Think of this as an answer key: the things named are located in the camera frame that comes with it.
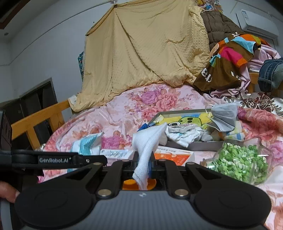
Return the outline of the person's left hand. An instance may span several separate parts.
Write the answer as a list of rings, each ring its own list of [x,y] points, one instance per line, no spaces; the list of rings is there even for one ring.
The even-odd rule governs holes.
[[[0,197],[14,203],[20,192],[6,182],[0,182]]]

